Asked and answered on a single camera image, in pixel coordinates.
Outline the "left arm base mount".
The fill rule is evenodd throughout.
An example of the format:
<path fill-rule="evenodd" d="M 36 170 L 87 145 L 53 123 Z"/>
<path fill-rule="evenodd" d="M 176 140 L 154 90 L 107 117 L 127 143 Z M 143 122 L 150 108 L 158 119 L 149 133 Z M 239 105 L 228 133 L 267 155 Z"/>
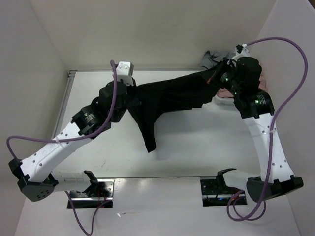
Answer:
<path fill-rule="evenodd" d="M 112 208 L 115 180 L 99 178 L 98 186 L 84 192 L 70 191 L 75 209 Z"/>

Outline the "black pleated skirt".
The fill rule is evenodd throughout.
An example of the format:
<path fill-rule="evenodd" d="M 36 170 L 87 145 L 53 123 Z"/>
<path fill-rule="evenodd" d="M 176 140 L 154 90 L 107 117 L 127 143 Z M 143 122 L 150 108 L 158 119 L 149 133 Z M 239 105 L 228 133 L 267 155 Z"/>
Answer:
<path fill-rule="evenodd" d="M 127 110 L 137 123 L 147 152 L 156 149 L 155 122 L 164 113 L 201 108 L 210 103 L 220 86 L 208 83 L 215 69 L 203 70 L 175 79 L 134 86 L 128 92 L 138 99 Z"/>

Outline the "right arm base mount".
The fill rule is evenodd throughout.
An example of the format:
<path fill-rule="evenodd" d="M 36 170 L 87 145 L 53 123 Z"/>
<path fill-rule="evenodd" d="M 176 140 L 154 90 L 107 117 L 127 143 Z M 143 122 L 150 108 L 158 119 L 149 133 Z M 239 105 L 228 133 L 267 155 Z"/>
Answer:
<path fill-rule="evenodd" d="M 232 195 L 239 191 L 234 187 L 219 187 L 216 177 L 201 177 L 200 186 L 204 207 L 227 206 Z"/>

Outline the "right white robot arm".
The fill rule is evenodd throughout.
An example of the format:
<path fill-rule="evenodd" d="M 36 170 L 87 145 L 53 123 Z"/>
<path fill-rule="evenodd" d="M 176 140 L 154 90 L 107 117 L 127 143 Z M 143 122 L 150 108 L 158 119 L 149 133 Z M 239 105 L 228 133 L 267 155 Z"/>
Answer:
<path fill-rule="evenodd" d="M 274 121 L 276 113 L 272 99 L 268 92 L 259 88 L 261 71 L 255 58 L 224 58 L 209 80 L 233 95 L 234 105 L 250 131 L 260 166 L 257 176 L 229 169 L 216 180 L 216 188 L 227 193 L 232 187 L 240 189 L 237 181 L 245 180 L 246 191 L 256 203 L 288 194 L 304 185 L 285 157 Z"/>

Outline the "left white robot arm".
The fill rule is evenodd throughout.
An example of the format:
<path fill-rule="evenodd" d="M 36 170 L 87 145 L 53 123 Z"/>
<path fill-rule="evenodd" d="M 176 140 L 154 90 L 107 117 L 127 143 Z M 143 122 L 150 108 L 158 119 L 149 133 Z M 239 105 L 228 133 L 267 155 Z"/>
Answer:
<path fill-rule="evenodd" d="M 78 191 L 86 196 L 97 193 L 99 182 L 91 171 L 63 173 L 55 168 L 82 146 L 119 122 L 129 105 L 137 103 L 134 85 L 109 82 L 90 105 L 76 113 L 71 122 L 44 147 L 23 160 L 14 158 L 9 167 L 18 179 L 20 191 L 32 202 L 57 191 Z"/>

